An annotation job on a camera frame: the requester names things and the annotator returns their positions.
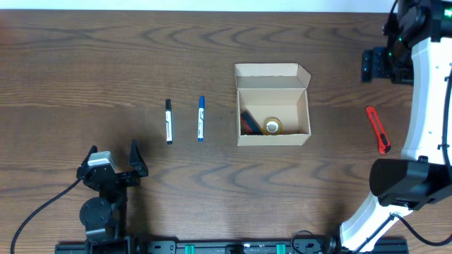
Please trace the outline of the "red utility knife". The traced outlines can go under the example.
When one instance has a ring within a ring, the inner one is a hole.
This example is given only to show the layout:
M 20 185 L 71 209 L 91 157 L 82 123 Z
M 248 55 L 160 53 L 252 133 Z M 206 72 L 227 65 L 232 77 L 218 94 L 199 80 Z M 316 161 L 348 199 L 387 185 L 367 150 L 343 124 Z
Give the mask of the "red utility knife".
M 391 150 L 391 143 L 386 135 L 386 131 L 383 128 L 383 125 L 380 121 L 380 118 L 379 118 L 375 108 L 372 106 L 368 106 L 368 107 L 366 107 L 365 110 L 366 110 L 368 119 L 370 120 L 370 123 L 372 125 L 372 128 L 374 129 L 374 132 L 376 134 L 376 139 L 377 139 L 377 143 L 378 143 L 378 151 L 384 155 Z

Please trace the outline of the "black whiteboard marker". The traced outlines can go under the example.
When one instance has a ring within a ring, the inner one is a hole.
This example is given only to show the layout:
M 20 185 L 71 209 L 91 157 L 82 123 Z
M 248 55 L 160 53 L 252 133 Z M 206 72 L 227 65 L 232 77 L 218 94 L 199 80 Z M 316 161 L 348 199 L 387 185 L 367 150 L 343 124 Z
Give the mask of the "black whiteboard marker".
M 165 100 L 165 122 L 166 142 L 168 145 L 171 145 L 173 143 L 171 99 Z

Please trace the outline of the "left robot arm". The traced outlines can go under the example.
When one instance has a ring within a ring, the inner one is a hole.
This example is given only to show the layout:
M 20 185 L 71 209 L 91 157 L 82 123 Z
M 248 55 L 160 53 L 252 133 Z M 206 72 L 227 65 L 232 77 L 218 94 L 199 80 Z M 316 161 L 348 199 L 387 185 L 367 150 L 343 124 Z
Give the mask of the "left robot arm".
M 148 176 L 148 167 L 135 140 L 131 142 L 129 165 L 131 171 L 117 173 L 111 152 L 99 152 L 93 145 L 77 169 L 77 179 L 98 192 L 98 196 L 86 201 L 79 212 L 85 227 L 85 251 L 88 254 L 147 251 L 138 237 L 126 233 L 127 188 L 139 186 L 141 178 Z

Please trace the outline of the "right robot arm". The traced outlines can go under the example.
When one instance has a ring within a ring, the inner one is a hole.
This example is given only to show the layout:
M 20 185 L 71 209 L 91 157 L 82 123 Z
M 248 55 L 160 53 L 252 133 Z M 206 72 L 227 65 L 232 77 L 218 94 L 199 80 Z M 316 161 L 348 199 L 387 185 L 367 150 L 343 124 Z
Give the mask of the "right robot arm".
M 407 138 L 400 158 L 373 163 L 367 198 L 325 253 L 396 253 L 383 235 L 451 195 L 451 2 L 397 0 L 383 34 L 386 46 L 362 55 L 362 81 L 412 86 Z

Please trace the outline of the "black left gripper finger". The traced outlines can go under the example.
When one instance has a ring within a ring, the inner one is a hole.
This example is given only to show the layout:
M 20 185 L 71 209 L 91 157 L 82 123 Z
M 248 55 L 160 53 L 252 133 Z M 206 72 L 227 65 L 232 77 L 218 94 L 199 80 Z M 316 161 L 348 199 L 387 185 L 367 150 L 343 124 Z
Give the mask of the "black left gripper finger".
M 148 167 L 138 150 L 137 142 L 135 140 L 131 141 L 129 164 L 140 177 L 148 176 Z
M 97 146 L 96 146 L 96 145 L 93 145 L 93 146 L 90 148 L 90 150 L 89 150 L 88 155 L 86 156 L 86 158 L 82 161 L 82 163 L 81 163 L 81 168 L 86 168 L 86 167 L 88 167 L 88 161 L 89 161 L 89 159 L 90 159 L 91 154 L 96 153 L 96 152 L 97 152 Z

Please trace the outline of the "clear tape roll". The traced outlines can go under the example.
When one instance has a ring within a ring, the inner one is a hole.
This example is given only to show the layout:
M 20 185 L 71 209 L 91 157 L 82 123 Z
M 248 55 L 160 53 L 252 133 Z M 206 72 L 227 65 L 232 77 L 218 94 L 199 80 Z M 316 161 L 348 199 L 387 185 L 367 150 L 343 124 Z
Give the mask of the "clear tape roll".
M 263 124 L 264 135 L 280 135 L 282 133 L 282 122 L 277 118 L 267 118 Z

